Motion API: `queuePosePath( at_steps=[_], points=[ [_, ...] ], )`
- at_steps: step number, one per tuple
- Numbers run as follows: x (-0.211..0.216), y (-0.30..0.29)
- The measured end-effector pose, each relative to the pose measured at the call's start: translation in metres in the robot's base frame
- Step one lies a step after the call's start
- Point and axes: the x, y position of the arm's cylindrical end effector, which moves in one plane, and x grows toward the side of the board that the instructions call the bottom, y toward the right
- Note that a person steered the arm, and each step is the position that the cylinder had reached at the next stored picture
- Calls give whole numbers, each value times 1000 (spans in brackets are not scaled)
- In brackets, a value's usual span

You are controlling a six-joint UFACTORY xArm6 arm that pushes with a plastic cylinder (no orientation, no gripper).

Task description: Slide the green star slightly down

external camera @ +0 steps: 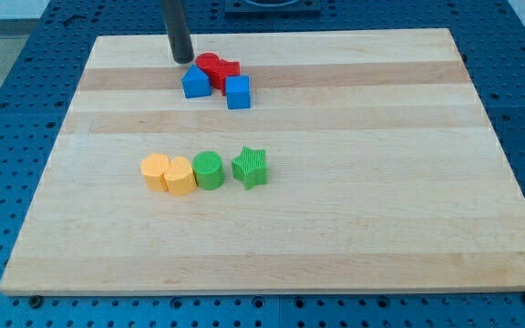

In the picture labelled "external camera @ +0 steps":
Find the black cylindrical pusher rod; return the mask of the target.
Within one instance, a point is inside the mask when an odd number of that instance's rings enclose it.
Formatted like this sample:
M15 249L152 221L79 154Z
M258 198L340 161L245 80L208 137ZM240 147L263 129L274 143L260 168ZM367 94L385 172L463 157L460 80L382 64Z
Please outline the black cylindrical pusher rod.
M163 20L167 29L174 61L188 64L194 58L190 28L181 0L160 0Z

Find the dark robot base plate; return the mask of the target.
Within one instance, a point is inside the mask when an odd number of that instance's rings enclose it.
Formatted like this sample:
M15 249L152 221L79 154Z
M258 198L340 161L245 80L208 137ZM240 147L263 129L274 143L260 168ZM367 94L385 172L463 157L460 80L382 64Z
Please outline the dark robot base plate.
M321 13L319 0L224 0L223 4L226 16Z

